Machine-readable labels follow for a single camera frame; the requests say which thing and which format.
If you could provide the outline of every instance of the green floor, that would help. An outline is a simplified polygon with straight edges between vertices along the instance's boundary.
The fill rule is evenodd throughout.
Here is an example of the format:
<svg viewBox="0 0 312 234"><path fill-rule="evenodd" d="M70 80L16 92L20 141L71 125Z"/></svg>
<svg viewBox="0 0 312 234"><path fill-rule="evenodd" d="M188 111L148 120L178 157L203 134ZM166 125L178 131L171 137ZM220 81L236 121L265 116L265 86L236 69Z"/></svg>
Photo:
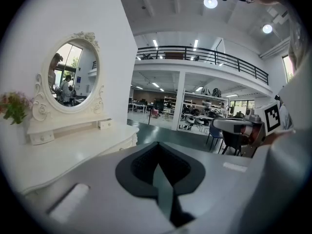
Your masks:
<svg viewBox="0 0 312 234"><path fill-rule="evenodd" d="M137 133L137 145L154 141L170 142L180 146L185 146L211 153L218 152L221 145L221 140L219 140L217 145L215 146L216 139L214 139L211 151L209 151L211 141L213 140L211 136L209 137L209 141L206 145L207 137L203 135L172 131L166 128L132 121L130 119L128 120L127 124L138 127L140 129L140 131Z"/></svg>

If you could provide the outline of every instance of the black cap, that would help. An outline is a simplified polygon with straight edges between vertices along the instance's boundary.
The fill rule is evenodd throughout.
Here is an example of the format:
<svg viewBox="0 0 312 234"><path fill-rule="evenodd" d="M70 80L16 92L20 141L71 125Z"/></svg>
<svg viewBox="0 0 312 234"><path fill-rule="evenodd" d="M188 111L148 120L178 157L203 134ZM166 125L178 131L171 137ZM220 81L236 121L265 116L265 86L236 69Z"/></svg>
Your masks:
<svg viewBox="0 0 312 234"><path fill-rule="evenodd" d="M59 53L56 53L53 58L63 61L63 56L61 56Z"/></svg>

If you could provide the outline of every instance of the oval mirror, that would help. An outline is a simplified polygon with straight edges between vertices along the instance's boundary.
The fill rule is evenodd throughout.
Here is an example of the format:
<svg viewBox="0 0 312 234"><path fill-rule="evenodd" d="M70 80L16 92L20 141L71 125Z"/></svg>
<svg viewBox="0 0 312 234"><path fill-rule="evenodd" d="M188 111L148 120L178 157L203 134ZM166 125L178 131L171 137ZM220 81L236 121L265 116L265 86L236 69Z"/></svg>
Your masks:
<svg viewBox="0 0 312 234"><path fill-rule="evenodd" d="M66 107L83 103L96 85L97 58L92 45L73 39L54 54L48 72L48 83L54 99Z"/></svg>

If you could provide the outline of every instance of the fluorescent light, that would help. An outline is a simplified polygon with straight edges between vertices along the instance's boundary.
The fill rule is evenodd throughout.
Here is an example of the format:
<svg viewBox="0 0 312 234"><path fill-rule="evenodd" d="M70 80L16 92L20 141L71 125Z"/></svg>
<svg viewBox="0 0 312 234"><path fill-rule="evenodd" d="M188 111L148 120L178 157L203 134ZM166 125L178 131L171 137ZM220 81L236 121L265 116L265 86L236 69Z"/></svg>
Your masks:
<svg viewBox="0 0 312 234"><path fill-rule="evenodd" d="M217 0L204 0L204 5L209 9L214 9L218 5Z"/></svg>
<svg viewBox="0 0 312 234"><path fill-rule="evenodd" d="M153 40L153 43L154 43L156 49L158 49L158 44L157 44L156 40Z"/></svg>
<svg viewBox="0 0 312 234"><path fill-rule="evenodd" d="M197 45L198 45L198 40L195 40L193 51L196 51Z"/></svg>
<svg viewBox="0 0 312 234"><path fill-rule="evenodd" d="M265 34L268 34L268 33L271 33L272 32L272 26L267 24L267 25L264 25L263 28L262 28L263 32Z"/></svg>

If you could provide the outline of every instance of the potted plant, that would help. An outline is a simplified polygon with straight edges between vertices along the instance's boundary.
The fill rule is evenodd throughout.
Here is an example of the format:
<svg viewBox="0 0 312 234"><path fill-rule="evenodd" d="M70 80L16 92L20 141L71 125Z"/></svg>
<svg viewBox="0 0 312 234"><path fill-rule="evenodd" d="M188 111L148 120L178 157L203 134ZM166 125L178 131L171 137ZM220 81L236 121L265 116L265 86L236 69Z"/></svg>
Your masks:
<svg viewBox="0 0 312 234"><path fill-rule="evenodd" d="M32 107L32 100L22 92L10 92L0 96L0 115L4 119L12 119L11 125L16 124L19 144L26 143L25 125L21 124Z"/></svg>

